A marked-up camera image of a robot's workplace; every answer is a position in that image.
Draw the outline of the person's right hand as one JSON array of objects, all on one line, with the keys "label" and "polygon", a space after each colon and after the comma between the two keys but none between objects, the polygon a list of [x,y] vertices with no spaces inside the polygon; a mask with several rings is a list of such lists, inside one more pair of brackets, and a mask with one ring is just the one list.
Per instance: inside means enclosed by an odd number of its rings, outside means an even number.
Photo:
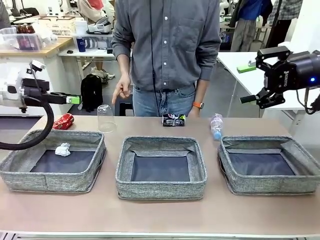
[{"label": "person's right hand", "polygon": [[118,81],[118,83],[115,86],[113,95],[112,95],[112,100],[111,103],[113,105],[116,104],[116,100],[118,97],[122,98],[122,99],[126,99],[130,96],[131,92],[130,92],[130,85],[131,85],[131,79],[130,76],[128,74],[122,74],[120,77],[120,80]]}]

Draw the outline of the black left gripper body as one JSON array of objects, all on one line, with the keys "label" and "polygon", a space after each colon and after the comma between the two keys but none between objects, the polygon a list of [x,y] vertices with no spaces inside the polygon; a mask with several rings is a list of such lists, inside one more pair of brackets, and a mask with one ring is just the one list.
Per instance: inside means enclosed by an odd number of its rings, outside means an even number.
[{"label": "black left gripper body", "polygon": [[22,104],[24,107],[49,106],[45,94],[50,90],[50,82],[41,79],[22,79]]}]

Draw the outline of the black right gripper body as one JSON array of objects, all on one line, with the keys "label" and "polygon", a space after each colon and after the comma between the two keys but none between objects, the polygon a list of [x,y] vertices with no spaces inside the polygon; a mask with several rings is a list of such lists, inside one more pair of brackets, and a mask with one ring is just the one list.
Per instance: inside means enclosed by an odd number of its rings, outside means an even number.
[{"label": "black right gripper body", "polygon": [[292,53],[279,60],[264,74],[264,88],[286,92],[316,87],[316,52]]}]

